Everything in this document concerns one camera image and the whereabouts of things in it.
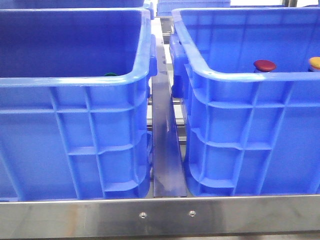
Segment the red push button switch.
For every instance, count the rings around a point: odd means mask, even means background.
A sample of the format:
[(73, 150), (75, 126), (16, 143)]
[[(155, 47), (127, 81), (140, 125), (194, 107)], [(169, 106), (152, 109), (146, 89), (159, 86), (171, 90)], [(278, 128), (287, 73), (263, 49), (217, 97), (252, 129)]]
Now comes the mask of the red push button switch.
[(277, 65), (270, 60), (258, 59), (253, 63), (255, 73), (269, 73), (277, 68)]

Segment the yellow push button switch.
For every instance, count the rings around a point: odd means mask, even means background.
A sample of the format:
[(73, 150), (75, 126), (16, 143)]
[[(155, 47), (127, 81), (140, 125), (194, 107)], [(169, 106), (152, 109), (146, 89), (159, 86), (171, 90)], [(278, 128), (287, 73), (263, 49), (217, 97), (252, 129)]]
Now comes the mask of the yellow push button switch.
[(309, 72), (319, 72), (320, 71), (320, 57), (313, 56), (309, 60)]

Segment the steel divider bar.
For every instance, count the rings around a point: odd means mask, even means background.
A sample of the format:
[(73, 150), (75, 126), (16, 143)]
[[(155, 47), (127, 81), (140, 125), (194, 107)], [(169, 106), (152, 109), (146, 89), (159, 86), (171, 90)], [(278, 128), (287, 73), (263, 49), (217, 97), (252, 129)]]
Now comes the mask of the steel divider bar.
[(163, 36), (155, 37), (157, 75), (152, 77), (153, 196), (187, 196)]

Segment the right blue plastic bin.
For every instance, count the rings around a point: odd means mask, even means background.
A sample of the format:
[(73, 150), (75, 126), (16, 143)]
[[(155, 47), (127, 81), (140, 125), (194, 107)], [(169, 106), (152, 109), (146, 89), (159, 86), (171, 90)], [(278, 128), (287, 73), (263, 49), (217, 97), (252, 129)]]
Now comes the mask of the right blue plastic bin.
[[(178, 8), (170, 53), (186, 125), (189, 191), (320, 192), (318, 7)], [(256, 60), (276, 64), (254, 72)]]

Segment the blue plastic bin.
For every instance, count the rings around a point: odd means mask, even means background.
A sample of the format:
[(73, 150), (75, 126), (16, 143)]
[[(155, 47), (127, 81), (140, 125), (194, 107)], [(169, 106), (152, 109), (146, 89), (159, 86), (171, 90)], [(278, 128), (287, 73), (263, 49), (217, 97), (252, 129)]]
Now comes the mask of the blue plastic bin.
[(156, 74), (146, 9), (2, 9), (0, 200), (145, 197)]
[[(178, 8), (170, 53), (186, 125), (189, 191), (320, 192), (318, 7)], [(276, 64), (254, 72), (256, 60)]]

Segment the left blue plastic bin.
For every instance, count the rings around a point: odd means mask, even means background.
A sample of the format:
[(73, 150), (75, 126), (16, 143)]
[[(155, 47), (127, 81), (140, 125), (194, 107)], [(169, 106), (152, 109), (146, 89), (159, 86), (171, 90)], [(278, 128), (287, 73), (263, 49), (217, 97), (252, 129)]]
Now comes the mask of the left blue plastic bin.
[(0, 200), (145, 197), (156, 74), (146, 9), (2, 9)]

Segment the rear right blue bin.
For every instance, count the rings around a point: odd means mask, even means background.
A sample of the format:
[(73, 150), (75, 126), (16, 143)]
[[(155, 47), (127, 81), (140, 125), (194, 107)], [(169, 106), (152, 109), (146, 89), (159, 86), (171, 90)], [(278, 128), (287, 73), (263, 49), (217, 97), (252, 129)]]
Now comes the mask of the rear right blue bin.
[(181, 8), (229, 8), (230, 6), (230, 0), (159, 0), (156, 15), (171, 16), (172, 10)]

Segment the rear left blue bin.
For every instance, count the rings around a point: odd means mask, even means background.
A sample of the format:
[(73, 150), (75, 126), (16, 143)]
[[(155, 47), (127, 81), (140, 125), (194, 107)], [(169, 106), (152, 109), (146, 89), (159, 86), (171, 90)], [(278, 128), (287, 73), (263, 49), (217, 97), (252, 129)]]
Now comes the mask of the rear left blue bin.
[(150, 12), (154, 19), (154, 6), (150, 0), (1, 0), (0, 9), (62, 9), (62, 8), (140, 8)]

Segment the green push button switch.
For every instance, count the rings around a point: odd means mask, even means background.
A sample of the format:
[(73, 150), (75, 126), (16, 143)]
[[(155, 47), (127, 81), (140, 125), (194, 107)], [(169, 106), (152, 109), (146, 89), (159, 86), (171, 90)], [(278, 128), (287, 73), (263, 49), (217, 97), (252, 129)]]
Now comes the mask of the green push button switch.
[(108, 73), (105, 73), (104, 74), (105, 77), (115, 77), (115, 76), (118, 76), (116, 73), (114, 72), (108, 72)]

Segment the steel front rail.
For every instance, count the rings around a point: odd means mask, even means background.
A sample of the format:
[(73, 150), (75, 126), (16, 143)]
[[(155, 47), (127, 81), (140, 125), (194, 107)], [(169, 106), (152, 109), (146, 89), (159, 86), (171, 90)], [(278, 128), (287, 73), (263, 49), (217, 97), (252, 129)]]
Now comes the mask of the steel front rail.
[(2, 239), (318, 233), (318, 195), (3, 202)]

